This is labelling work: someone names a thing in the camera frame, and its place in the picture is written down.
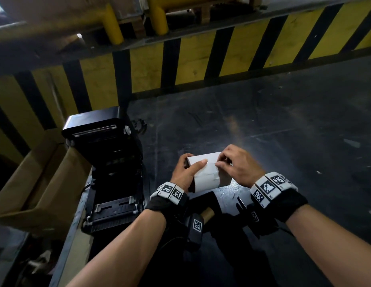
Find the person's right hand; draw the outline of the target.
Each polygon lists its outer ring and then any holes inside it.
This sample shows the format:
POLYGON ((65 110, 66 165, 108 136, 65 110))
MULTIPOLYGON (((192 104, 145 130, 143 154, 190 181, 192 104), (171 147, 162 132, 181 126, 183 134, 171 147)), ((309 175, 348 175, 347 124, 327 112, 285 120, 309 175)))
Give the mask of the person's right hand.
POLYGON ((264 169, 246 150, 234 145, 228 145, 219 155, 217 162, 227 162, 234 167, 230 175, 239 185, 251 188, 265 175, 264 169))

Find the black wristband with marker tags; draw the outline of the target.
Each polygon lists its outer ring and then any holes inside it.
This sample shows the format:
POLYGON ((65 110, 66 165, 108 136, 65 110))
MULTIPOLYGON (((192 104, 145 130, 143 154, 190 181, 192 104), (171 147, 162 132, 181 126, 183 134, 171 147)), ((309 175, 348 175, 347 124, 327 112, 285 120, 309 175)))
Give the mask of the black wristband with marker tags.
POLYGON ((277 172, 266 173, 250 188, 255 203, 274 219, 286 223, 299 208, 308 204, 290 180, 277 172))
POLYGON ((165 182, 150 196, 145 209, 161 212, 167 223, 183 219, 187 209, 188 194, 177 184, 165 182))

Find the person's left hand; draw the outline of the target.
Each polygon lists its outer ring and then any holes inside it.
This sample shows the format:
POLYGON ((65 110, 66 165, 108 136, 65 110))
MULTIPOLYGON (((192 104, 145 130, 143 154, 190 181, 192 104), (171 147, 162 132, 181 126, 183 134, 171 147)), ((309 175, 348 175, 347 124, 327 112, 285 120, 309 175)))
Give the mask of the person's left hand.
POLYGON ((178 163, 173 171, 170 182, 176 184, 186 193, 189 192, 189 188, 193 182, 194 176, 190 175, 190 167, 185 168, 185 163, 188 157, 194 156, 193 154, 186 153, 180 156, 178 163))

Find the black label printer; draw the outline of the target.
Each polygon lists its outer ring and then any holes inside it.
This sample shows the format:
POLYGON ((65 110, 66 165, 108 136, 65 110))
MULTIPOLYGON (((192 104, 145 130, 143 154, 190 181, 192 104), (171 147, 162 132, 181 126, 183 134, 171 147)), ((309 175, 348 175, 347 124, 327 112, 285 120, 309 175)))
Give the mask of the black label printer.
POLYGON ((125 227, 143 211, 143 150, 138 135, 146 129, 144 120, 130 120, 118 106, 68 117, 62 135, 92 166, 84 233, 125 227))

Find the person's right forearm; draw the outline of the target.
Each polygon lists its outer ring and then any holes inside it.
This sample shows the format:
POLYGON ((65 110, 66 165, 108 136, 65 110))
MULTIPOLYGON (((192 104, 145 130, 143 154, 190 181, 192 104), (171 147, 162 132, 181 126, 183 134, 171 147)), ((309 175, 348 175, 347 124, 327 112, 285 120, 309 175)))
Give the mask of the person's right forearm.
POLYGON ((371 245, 310 205, 286 225, 334 287, 371 287, 371 245))

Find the yellow metal guard pipe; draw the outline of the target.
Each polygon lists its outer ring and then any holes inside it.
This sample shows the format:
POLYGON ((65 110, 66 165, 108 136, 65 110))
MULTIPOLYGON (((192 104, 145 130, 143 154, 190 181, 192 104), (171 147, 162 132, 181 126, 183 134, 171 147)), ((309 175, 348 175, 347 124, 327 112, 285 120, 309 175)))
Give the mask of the yellow metal guard pipe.
POLYGON ((163 36, 169 32, 167 12, 200 8, 200 22, 207 24, 210 22, 210 7, 213 4, 230 1, 236 0, 147 0, 147 3, 152 27, 157 35, 163 36))
POLYGON ((101 21, 111 44, 120 45, 124 42, 118 20, 110 3, 105 5, 101 21))

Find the white label paper roll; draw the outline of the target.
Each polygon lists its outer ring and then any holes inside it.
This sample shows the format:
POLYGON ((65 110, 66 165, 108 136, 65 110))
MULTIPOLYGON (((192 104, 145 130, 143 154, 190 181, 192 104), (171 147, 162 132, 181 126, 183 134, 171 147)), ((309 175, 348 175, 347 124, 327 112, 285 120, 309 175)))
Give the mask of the white label paper roll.
POLYGON ((206 166, 194 175, 191 186, 188 189, 190 193, 210 191, 215 188, 230 185, 232 180, 231 176, 215 165, 220 153, 221 152, 215 152, 187 158, 187 162, 185 163, 187 167, 194 165, 198 161, 207 159, 206 166))

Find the yellow black striped barrier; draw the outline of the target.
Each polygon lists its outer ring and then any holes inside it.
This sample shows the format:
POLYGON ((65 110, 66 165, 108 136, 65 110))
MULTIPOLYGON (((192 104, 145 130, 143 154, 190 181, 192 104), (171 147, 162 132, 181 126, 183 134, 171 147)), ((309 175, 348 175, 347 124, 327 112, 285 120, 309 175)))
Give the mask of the yellow black striped barrier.
POLYGON ((73 115, 371 55, 371 0, 238 16, 124 44, 0 61, 0 162, 18 165, 73 115))

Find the person's left forearm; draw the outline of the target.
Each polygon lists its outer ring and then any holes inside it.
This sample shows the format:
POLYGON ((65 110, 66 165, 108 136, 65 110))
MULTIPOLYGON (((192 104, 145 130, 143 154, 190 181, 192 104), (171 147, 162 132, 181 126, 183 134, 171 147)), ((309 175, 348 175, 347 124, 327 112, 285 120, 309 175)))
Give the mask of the person's left forearm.
POLYGON ((66 287, 137 287, 165 228, 161 212, 144 210, 66 287))

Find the brown cardboard box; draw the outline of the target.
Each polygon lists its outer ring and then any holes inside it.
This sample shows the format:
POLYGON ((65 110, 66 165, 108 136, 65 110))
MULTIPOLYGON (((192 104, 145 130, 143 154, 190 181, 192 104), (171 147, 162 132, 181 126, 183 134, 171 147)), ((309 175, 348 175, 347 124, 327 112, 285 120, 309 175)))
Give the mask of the brown cardboard box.
POLYGON ((0 225, 63 240, 90 171, 61 130, 46 130, 0 191, 0 225))

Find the brown cardboard tube core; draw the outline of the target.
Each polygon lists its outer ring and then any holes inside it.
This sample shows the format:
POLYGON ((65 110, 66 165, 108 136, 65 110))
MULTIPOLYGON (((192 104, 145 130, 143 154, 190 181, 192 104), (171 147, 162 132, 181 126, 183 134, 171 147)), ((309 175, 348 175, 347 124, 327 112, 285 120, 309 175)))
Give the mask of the brown cardboard tube core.
POLYGON ((201 212, 200 216, 202 217, 203 223, 205 225, 215 216, 215 212, 211 207, 207 207, 204 211, 201 212))

